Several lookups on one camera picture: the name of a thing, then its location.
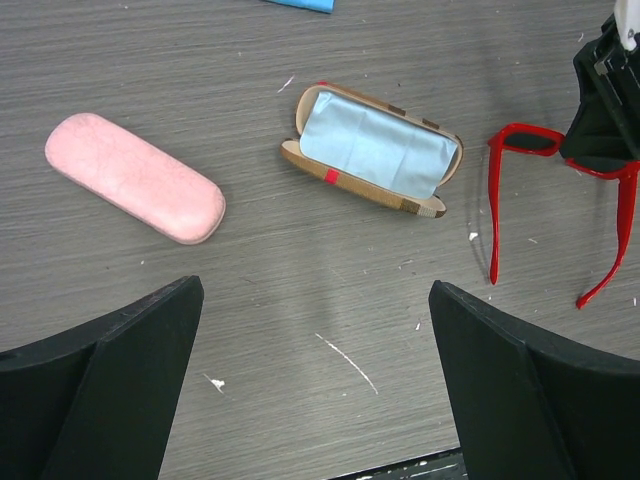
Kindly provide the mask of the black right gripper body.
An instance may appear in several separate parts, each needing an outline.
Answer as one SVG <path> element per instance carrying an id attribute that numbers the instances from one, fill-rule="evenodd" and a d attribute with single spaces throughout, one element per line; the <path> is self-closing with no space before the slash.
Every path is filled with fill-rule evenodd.
<path id="1" fill-rule="evenodd" d="M 585 69 L 594 81 L 628 146 L 639 148 L 639 51 L 623 49 L 613 16 L 601 26 L 598 38 L 586 43 L 573 59 L 576 71 Z"/>

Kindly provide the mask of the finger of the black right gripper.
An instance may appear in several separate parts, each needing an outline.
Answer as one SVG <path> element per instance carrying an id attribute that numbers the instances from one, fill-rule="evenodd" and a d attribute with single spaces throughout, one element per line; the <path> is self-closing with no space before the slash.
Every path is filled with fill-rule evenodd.
<path id="1" fill-rule="evenodd" d="M 560 147 L 563 159 L 578 167 L 609 174 L 639 160 L 623 137 L 594 81 L 585 69 L 577 71 L 580 105 Z"/>

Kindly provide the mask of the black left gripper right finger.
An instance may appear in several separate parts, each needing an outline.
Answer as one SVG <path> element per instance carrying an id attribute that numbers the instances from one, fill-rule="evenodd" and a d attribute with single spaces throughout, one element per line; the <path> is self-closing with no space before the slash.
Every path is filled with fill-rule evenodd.
<path id="1" fill-rule="evenodd" d="M 472 479 L 636 479 L 639 363 L 433 283 L 429 309 Z"/>

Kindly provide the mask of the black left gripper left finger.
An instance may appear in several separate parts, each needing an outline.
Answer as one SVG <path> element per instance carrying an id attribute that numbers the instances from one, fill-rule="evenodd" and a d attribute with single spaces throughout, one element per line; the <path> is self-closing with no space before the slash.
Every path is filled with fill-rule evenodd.
<path id="1" fill-rule="evenodd" d="M 155 479 L 203 306 L 197 276 L 1 354 L 4 479 Z"/>

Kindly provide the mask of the red sunglasses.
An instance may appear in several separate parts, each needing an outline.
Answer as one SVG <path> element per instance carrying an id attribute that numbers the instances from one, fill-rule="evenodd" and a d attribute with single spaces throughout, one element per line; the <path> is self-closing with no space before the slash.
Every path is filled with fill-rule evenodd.
<path id="1" fill-rule="evenodd" d="M 595 157 L 565 157 L 561 148 L 567 135 L 551 128 L 526 123 L 510 123 L 487 141 L 487 200 L 491 218 L 490 257 L 487 279 L 495 285 L 500 278 L 501 204 L 506 200 L 531 200 L 527 217 L 515 220 L 516 208 L 506 208 L 507 220 L 523 226 L 534 240 L 549 242 L 552 257 L 572 254 L 586 261 L 587 268 L 596 261 L 589 258 L 588 242 L 578 240 L 568 227 L 581 227 L 598 239 L 604 228 L 612 228 L 611 257 L 587 274 L 586 284 L 575 300 L 582 309 L 604 291 L 620 270 L 631 245 L 633 224 L 639 218 L 636 206 L 639 194 L 639 162 Z"/>

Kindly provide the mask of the brown striped glasses case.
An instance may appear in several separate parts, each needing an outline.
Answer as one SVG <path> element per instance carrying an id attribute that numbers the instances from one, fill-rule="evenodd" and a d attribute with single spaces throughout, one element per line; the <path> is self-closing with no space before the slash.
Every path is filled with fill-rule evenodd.
<path id="1" fill-rule="evenodd" d="M 318 82 L 301 94 L 296 139 L 280 152 L 324 182 L 385 207 L 427 218 L 447 212 L 436 190 L 457 172 L 461 139 L 363 93 Z"/>

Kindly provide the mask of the light blue cloth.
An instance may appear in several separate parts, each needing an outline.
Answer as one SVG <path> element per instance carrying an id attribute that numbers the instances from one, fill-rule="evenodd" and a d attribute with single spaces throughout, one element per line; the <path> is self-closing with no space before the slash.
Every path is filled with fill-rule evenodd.
<path id="1" fill-rule="evenodd" d="M 337 94 L 319 93 L 300 138 L 318 162 L 397 194 L 424 199 L 443 180 L 457 144 Z"/>

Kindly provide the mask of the pink glasses case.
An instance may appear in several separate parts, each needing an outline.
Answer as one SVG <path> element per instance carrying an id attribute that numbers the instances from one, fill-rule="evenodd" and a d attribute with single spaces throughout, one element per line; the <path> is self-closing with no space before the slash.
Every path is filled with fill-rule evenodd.
<path id="1" fill-rule="evenodd" d="M 63 120 L 45 157 L 64 177 L 180 244 L 207 240 L 226 211 L 214 182 L 94 113 Z"/>

